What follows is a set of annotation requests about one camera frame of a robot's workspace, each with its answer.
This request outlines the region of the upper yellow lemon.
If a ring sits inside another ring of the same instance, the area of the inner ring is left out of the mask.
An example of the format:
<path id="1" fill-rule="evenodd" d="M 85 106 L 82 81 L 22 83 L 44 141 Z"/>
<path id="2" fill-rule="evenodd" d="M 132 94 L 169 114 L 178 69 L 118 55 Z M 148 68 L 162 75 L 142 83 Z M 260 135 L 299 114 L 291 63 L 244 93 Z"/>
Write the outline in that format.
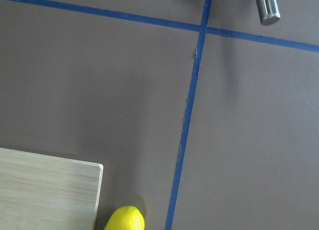
<path id="1" fill-rule="evenodd" d="M 109 218 L 105 230 L 144 230 L 145 220 L 135 206 L 124 206 L 116 209 Z"/>

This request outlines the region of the wooden cutting board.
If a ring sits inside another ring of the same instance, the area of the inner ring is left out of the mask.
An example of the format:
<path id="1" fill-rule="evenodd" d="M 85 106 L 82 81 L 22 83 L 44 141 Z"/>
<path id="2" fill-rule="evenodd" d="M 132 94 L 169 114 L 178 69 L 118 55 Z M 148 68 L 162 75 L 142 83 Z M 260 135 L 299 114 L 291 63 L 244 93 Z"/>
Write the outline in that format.
<path id="1" fill-rule="evenodd" d="M 93 230 L 103 165 L 0 150 L 2 230 Z"/>

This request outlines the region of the metal scoop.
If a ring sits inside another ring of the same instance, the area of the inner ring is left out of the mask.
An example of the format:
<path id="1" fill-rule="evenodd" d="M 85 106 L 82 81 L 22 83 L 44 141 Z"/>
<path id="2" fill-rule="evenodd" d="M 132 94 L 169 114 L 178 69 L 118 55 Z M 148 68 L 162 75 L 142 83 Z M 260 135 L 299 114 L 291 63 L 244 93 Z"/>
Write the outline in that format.
<path id="1" fill-rule="evenodd" d="M 261 25 L 272 25 L 280 20 L 277 0 L 256 0 L 256 4 Z"/>

